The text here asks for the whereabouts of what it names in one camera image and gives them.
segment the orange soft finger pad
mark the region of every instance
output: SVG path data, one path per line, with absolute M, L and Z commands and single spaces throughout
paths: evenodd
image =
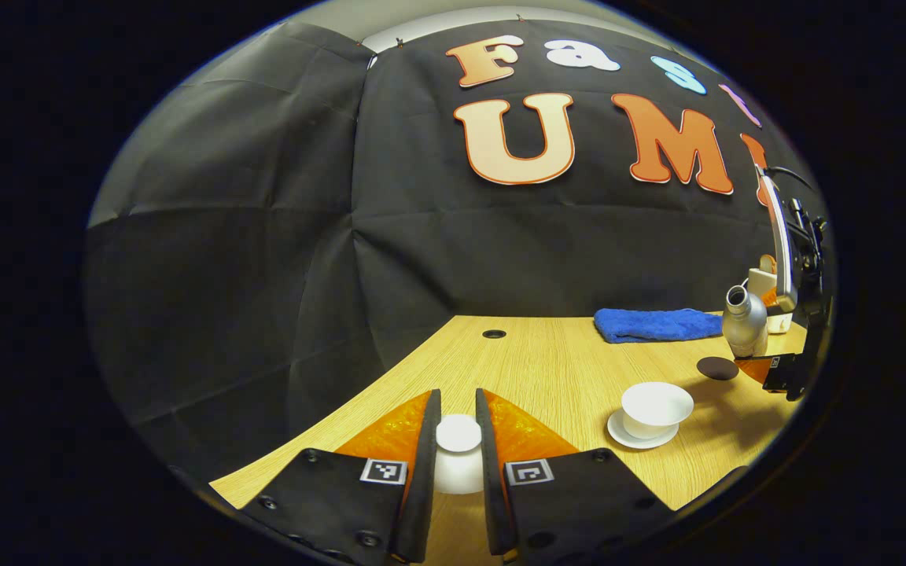
M 578 452 L 557 432 L 523 409 L 491 391 L 485 391 L 484 397 L 488 399 L 488 411 L 492 413 L 499 470 L 506 468 L 506 462 L 554 458 Z
M 771 369 L 770 358 L 760 359 L 734 359 L 733 361 L 743 372 L 750 376 L 752 380 L 759 384 L 764 384 L 767 379 L 767 373 Z
M 431 391 L 426 391 L 418 397 L 402 402 L 397 408 L 342 444 L 334 451 L 335 454 L 407 462 L 406 497 L 407 487 L 411 485 L 414 474 L 414 456 L 418 454 L 418 433 L 422 430 L 425 405 L 428 404 L 431 394 Z
M 774 306 L 778 302 L 778 294 L 775 292 L 775 290 L 775 287 L 771 287 L 768 292 L 761 295 L 761 302 L 763 302 L 765 306 Z

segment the small white cup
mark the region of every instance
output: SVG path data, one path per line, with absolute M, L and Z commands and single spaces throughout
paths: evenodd
M 691 415 L 694 399 L 675 384 L 636 384 L 621 396 L 624 430 L 635 438 L 655 438 Z
M 435 490 L 476 494 L 484 490 L 481 426 L 470 415 L 443 415 L 436 427 Z

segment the dark round coaster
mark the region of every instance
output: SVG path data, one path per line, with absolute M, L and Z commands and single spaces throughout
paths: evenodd
M 708 357 L 698 361 L 698 372 L 704 373 L 713 380 L 725 382 L 736 377 L 737 373 L 740 373 L 740 368 L 733 363 L 732 359 Z

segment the white wall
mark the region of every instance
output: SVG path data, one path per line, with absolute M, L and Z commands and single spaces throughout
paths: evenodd
M 328 0 L 292 15 L 301 21 L 332 29 L 380 53 L 396 46 L 396 37 L 409 42 L 443 29 L 485 21 L 551 19 L 611 29 L 644 39 L 712 68 L 707 61 L 640 22 L 613 8 L 588 0 L 531 0 L 521 6 L 511 0 Z

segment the wooden table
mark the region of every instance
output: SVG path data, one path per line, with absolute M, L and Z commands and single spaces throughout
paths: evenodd
M 489 329 L 503 338 L 485 338 Z M 802 351 L 805 329 L 770 336 L 769 355 Z M 316 426 L 229 474 L 212 487 L 231 505 L 247 505 L 306 447 L 334 450 L 390 409 L 424 391 L 442 391 L 443 414 L 474 415 L 474 392 L 501 395 L 580 450 L 609 447 L 658 497 L 677 509 L 736 466 L 750 463 L 788 422 L 798 402 L 770 394 L 744 373 L 711 380 L 699 359 L 732 359 L 722 336 L 657 344 L 608 344 L 592 318 L 456 316 Z M 606 430 L 621 394 L 642 382 L 678 384 L 694 412 L 673 440 L 636 450 Z M 482 494 L 435 494 L 426 564 L 500 565 L 488 554 Z

